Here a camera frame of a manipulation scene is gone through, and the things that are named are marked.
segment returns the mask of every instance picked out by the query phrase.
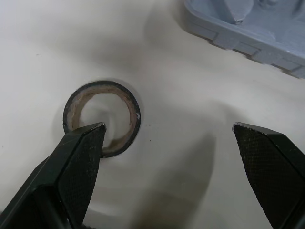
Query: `black rubber ring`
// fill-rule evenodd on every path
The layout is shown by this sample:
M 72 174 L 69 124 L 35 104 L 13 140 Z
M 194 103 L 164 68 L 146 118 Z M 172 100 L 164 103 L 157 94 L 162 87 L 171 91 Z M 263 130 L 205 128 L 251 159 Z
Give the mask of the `black rubber ring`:
M 109 147 L 101 149 L 101 158 L 117 156 L 123 153 L 135 140 L 141 124 L 141 112 L 133 94 L 121 84 L 113 81 L 96 81 L 77 89 L 68 99 L 63 111 L 63 129 L 65 133 L 79 128 L 81 111 L 85 104 L 96 94 L 113 93 L 118 95 L 130 113 L 130 129 L 121 139 L 114 140 Z

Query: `textured grip surface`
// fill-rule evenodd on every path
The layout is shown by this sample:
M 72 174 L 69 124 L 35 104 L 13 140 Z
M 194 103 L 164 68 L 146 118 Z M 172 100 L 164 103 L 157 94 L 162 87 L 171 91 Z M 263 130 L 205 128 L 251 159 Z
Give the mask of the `textured grip surface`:
M 303 178 L 268 135 L 243 125 L 235 125 L 234 133 L 260 205 L 273 228 L 283 228 L 304 199 Z

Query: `circular hole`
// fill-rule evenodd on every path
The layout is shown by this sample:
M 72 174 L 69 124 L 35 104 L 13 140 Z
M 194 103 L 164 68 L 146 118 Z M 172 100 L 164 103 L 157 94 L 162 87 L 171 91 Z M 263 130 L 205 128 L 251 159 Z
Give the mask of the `circular hole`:
M 129 130 L 130 114 L 126 103 L 116 94 L 96 94 L 81 112 L 80 127 L 104 122 L 107 127 L 103 147 L 123 137 Z

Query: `white plastic surface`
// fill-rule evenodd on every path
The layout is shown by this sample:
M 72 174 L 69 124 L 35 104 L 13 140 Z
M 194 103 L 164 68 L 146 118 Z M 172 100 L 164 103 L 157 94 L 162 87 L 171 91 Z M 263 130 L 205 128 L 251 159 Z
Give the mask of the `white plastic surface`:
M 126 152 L 101 161 L 87 224 L 271 229 L 231 127 L 273 129 L 305 152 L 305 80 L 186 33 L 179 7 L 0 2 L 0 209 L 64 135 L 71 93 L 115 79 L 136 92 L 142 126 Z

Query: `gray plastic tray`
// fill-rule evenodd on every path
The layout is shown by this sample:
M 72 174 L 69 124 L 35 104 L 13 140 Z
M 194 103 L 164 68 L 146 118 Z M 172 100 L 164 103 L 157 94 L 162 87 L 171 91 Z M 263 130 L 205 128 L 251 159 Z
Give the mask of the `gray plastic tray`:
M 189 32 L 305 78 L 305 0 L 185 0 Z

